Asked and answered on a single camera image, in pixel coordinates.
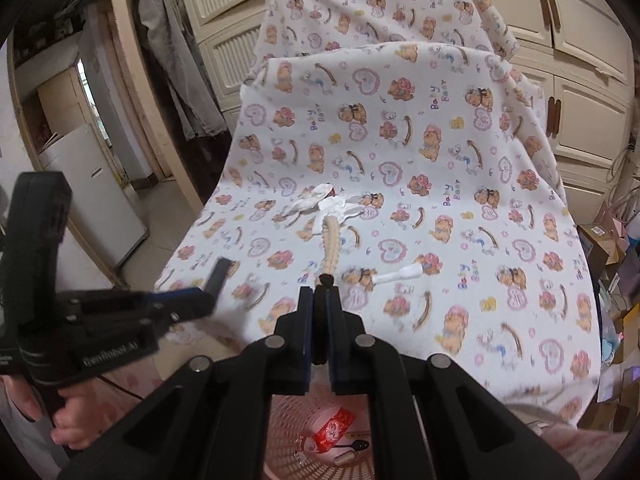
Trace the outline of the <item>person's left hand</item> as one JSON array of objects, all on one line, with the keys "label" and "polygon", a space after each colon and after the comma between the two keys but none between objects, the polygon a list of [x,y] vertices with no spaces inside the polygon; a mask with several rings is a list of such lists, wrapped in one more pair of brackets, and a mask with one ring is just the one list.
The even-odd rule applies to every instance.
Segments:
[{"label": "person's left hand", "polygon": [[[43,409],[32,386],[22,376],[2,376],[9,400],[29,420],[42,419]],[[108,428],[108,419],[102,411],[96,382],[82,382],[58,390],[64,400],[62,408],[53,415],[52,441],[72,450],[84,450]]]}]

